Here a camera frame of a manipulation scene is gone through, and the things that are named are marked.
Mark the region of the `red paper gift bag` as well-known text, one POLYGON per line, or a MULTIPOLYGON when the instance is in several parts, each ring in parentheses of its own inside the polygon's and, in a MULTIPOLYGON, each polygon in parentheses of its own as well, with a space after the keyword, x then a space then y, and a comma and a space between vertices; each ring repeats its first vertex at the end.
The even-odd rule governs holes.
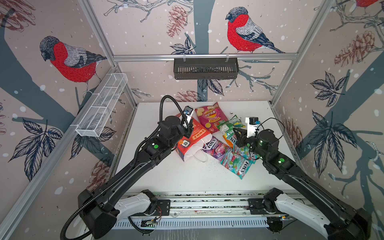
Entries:
POLYGON ((203 127, 195 118, 193 120, 193 132, 189 138, 183 137, 177 145, 177 153, 186 162, 198 151, 204 149, 211 141, 213 135, 203 127))

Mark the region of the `pink Lay's chips bag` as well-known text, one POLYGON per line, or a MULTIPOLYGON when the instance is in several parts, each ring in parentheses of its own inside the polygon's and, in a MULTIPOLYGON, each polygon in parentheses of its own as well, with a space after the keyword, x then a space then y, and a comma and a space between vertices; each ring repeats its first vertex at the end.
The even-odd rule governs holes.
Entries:
POLYGON ((229 120, 220 108, 218 102, 211 106, 197 108, 195 109, 195 112, 198 116, 200 124, 205 127, 211 134, 218 132, 219 125, 229 120))

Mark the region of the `purple Fox's berries bag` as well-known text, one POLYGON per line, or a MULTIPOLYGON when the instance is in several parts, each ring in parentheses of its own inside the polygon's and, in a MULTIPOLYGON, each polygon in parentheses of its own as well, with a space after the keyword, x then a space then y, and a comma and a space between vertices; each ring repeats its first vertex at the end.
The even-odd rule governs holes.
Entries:
POLYGON ((212 137, 212 139, 204 145, 203 151, 221 162, 225 158, 227 152, 232 151, 232 148, 218 140, 216 137, 212 137))

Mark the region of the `orange Fox's candy bag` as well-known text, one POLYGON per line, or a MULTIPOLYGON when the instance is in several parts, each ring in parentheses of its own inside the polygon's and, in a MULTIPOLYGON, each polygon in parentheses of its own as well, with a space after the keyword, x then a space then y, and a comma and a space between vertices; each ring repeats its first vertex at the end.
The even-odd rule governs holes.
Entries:
POLYGON ((226 141, 226 143, 233 149, 237 142, 236 134, 233 132, 230 134, 224 134, 223 138, 226 141))

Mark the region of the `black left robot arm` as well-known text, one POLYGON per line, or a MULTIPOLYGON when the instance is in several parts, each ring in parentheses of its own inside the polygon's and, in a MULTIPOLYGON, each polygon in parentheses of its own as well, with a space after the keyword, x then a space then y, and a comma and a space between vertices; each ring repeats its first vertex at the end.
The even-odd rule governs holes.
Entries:
POLYGON ((158 123, 152 134, 137 147, 133 160, 109 181, 94 191, 85 189, 78 196, 78 210, 71 219, 80 216, 88 232, 79 236, 80 240, 93 236, 105 236, 115 225, 122 213, 116 204, 143 175, 157 166, 171 154, 183 137, 193 132, 193 118, 168 116, 158 123))

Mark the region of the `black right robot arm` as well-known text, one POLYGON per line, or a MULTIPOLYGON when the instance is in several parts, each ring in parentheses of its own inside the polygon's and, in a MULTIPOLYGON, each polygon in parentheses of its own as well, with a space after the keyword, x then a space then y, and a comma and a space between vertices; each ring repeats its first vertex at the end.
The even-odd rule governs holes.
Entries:
POLYGON ((279 140, 272 130, 262 130, 249 136, 247 130, 235 128, 234 133, 238 147, 248 147, 262 160, 269 174, 293 187, 314 205, 311 208, 273 188, 264 196, 267 212, 288 214, 328 240, 370 238, 371 215, 362 208, 354 209, 314 182, 292 159, 279 151, 279 140))

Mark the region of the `green snack packet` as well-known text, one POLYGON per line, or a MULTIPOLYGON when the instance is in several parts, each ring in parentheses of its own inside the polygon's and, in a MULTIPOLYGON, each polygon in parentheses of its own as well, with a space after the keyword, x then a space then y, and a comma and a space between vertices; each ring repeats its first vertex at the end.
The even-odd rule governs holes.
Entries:
POLYGON ((234 128, 245 129, 246 126, 242 123, 241 119, 237 115, 234 115, 230 120, 222 122, 218 125, 219 131, 225 138, 231 138, 235 133, 234 128))

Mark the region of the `black wall basket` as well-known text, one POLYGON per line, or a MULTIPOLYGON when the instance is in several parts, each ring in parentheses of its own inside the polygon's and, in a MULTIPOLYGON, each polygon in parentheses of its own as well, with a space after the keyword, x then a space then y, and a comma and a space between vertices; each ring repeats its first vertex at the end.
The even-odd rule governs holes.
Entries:
POLYGON ((237 58, 174 59, 176 80, 230 80, 238 73, 237 58))

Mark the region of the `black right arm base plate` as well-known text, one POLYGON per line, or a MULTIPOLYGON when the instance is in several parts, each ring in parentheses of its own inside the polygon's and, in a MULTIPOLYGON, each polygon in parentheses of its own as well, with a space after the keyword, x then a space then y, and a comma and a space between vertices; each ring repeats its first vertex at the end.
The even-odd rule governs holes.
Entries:
POLYGON ((287 215, 286 213, 279 211, 275 202, 272 202, 271 200, 248 199, 248 204, 248 210, 250 210, 252 215, 287 215))

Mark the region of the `aluminium mounting rail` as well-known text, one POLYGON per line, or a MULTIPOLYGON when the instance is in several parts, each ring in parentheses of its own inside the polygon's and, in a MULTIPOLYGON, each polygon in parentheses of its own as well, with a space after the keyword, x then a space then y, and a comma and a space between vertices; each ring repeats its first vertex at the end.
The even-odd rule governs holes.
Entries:
POLYGON ((120 198, 116 207, 122 213, 118 215, 118 220, 128 218, 137 213, 149 210, 151 204, 156 204, 157 200, 170 200, 171 217, 195 216, 195 215, 252 215, 248 210, 248 199, 264 199, 275 202, 279 211, 298 219, 321 219, 327 217, 320 210, 314 209, 305 203, 298 202, 286 194, 273 197, 271 194, 264 195, 236 195, 236 194, 192 194, 176 195, 164 193, 152 193, 144 190, 137 195, 123 196, 120 198))

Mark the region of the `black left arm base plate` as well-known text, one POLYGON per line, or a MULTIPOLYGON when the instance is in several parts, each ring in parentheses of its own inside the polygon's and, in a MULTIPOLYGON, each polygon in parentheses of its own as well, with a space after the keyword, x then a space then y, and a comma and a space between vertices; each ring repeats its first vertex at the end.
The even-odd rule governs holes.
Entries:
POLYGON ((143 213, 134 214, 133 217, 160 217, 169 216, 171 208, 170 200, 157 200, 156 204, 151 204, 149 210, 143 213))

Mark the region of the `aluminium frame crossbar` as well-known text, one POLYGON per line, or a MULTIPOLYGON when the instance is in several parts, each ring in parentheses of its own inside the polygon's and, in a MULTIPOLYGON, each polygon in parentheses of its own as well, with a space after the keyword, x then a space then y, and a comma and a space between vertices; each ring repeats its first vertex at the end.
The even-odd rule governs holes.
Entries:
POLYGON ((116 63, 122 62, 156 62, 173 61, 174 59, 212 59, 212 58, 237 58, 238 60, 289 60, 293 61, 298 57, 296 53, 261 53, 261 54, 195 54, 195 55, 115 55, 113 60, 116 63))

